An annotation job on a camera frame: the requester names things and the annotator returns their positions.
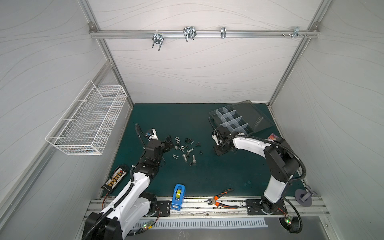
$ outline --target white wire basket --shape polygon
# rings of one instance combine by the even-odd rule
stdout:
[[[102,155],[127,99],[122,86],[95,86],[90,82],[87,86],[91,88],[85,86],[78,95],[84,99],[75,100],[45,138],[67,155]]]

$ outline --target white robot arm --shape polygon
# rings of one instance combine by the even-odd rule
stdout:
[[[260,201],[261,211],[265,214],[269,215],[277,210],[277,204],[290,181],[305,177],[304,164],[282,138],[268,141],[258,137],[245,136],[243,133],[231,134],[223,126],[214,128],[212,138],[216,142],[214,149],[218,156],[237,148],[256,153],[266,159],[271,178]],[[299,167],[302,167],[303,174],[299,178],[292,179]]]
[[[140,127],[136,132],[148,140],[144,153],[136,166],[132,166],[131,180],[116,198],[99,214],[91,213],[86,220],[83,240],[123,240],[134,225],[147,214],[154,214],[156,196],[144,192],[159,171],[163,153],[174,147],[171,137],[164,142],[159,141],[155,129],[143,134]]]

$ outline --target wire cutters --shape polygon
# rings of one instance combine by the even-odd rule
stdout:
[[[208,202],[208,205],[216,205],[218,207],[225,207],[225,208],[228,208],[228,209],[238,209],[239,206],[229,206],[229,205],[225,205],[225,204],[222,204],[220,202],[217,202],[217,200],[219,198],[221,198],[222,196],[224,196],[225,194],[229,193],[229,192],[232,192],[233,189],[230,188],[230,189],[227,189],[227,190],[224,190],[222,193],[220,193],[219,195],[216,195],[214,198],[211,198],[211,199],[208,199],[207,202]]]

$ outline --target round disc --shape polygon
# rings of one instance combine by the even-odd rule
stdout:
[[[295,198],[296,201],[301,204],[303,207],[310,207],[312,205],[312,197],[307,198],[304,202],[300,200],[300,198],[304,197],[304,195],[307,193],[306,190],[303,189],[297,189],[295,192]]]

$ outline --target mounting plate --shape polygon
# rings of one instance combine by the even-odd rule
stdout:
[[[262,211],[262,207],[258,206],[260,202],[260,199],[246,199],[245,203],[247,205],[247,214],[248,215],[265,215]],[[283,210],[284,212],[287,212],[287,209],[285,207],[285,203],[283,199],[280,199],[278,205],[278,208]],[[283,213],[280,212],[280,210],[277,210],[273,212],[271,215],[281,215]]]
[[[157,201],[156,206],[160,209],[160,217],[169,217],[170,203],[171,201]]]

